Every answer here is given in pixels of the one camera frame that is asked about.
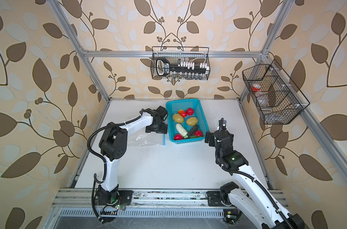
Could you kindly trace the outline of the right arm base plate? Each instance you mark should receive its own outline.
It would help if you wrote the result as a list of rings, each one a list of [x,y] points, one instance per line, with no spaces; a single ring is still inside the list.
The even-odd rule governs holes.
[[[233,207],[229,200],[229,194],[225,191],[207,191],[206,198],[210,207]]]

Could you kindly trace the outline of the red capped bottle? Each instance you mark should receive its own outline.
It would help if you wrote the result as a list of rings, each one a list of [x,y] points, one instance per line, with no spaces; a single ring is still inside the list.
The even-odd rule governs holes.
[[[266,92],[262,91],[262,86],[260,84],[253,84],[251,89],[255,97],[259,97],[266,94]]]

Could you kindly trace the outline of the aluminium front rail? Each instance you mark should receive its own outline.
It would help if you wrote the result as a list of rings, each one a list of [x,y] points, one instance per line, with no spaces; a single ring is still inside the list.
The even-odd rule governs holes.
[[[219,200],[214,206],[208,204],[208,189],[121,189],[118,203],[132,208],[223,208]],[[91,207],[92,189],[60,189],[52,207]]]

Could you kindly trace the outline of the teal plastic basket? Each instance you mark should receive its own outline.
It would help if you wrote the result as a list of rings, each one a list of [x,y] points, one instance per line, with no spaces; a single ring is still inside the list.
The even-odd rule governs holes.
[[[209,131],[204,110],[198,99],[166,103],[169,139],[176,144],[202,141]]]

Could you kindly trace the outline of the red apple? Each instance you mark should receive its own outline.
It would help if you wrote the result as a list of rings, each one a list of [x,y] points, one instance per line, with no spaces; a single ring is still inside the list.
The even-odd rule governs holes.
[[[186,110],[186,114],[189,115],[189,116],[193,115],[193,114],[194,114],[194,109],[188,108],[188,109]]]

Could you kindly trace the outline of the yellow potato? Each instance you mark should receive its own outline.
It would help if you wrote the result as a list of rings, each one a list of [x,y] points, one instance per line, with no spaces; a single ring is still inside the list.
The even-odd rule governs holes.
[[[184,122],[185,119],[180,114],[175,113],[172,115],[172,120],[175,121],[176,123],[181,124]]]
[[[193,117],[188,118],[187,121],[186,121],[186,124],[189,125],[189,126],[191,126],[191,127],[197,125],[197,124],[198,124],[198,119],[197,119],[197,117],[194,117],[194,116],[193,116]]]

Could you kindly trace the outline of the red tomato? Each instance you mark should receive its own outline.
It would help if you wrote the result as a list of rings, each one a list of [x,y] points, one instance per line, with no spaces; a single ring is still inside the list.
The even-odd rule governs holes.
[[[176,134],[174,136],[174,140],[183,140],[183,139],[184,139],[184,137],[181,134]]]
[[[203,135],[202,131],[197,130],[197,131],[195,132],[195,136],[196,136],[196,137],[203,137],[204,135]]]

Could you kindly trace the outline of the red tomato front left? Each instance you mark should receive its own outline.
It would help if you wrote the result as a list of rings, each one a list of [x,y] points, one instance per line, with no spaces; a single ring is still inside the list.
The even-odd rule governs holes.
[[[184,137],[181,134],[176,134],[174,136],[174,140],[183,140],[183,139],[184,139]]]

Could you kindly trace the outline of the clear zip top bag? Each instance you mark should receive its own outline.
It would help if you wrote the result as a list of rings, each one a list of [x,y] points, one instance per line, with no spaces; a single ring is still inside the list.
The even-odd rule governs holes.
[[[139,133],[133,138],[137,146],[165,146],[165,135],[157,133]]]

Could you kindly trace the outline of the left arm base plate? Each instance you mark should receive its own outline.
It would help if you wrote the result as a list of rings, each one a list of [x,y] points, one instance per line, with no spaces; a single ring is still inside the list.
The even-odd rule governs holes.
[[[94,194],[93,200],[96,202],[96,205],[99,206],[124,206],[131,203],[132,195],[132,190],[113,190],[111,192],[106,192],[103,189],[98,189],[96,194]]]

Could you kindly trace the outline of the red yellow mango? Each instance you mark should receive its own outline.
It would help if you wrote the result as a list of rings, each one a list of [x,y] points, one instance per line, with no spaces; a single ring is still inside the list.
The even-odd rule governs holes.
[[[186,117],[187,116],[187,113],[185,110],[178,110],[177,113],[181,116],[181,117]]]

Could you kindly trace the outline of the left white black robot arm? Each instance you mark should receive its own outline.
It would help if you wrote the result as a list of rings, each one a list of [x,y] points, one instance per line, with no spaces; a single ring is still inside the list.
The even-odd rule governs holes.
[[[162,106],[142,109],[134,119],[119,124],[110,122],[91,134],[87,141],[88,151],[103,161],[102,179],[98,180],[94,174],[94,183],[99,185],[93,199],[98,197],[111,203],[118,198],[119,162],[127,150],[128,137],[143,128],[146,133],[167,134],[167,117],[168,111]]]

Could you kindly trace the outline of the red tomato front right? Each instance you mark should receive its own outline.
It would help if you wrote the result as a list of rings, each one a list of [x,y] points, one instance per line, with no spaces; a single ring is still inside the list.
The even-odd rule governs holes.
[[[197,131],[195,132],[195,136],[196,136],[196,137],[203,137],[204,135],[203,135],[202,131],[197,130]]]

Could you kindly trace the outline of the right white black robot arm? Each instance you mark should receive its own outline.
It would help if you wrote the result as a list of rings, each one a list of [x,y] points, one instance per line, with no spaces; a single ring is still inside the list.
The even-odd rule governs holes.
[[[220,188],[221,203],[235,206],[258,229],[304,229],[298,214],[291,214],[255,175],[247,159],[233,148],[234,135],[226,129],[207,132],[205,142],[215,148],[216,164],[234,181]]]

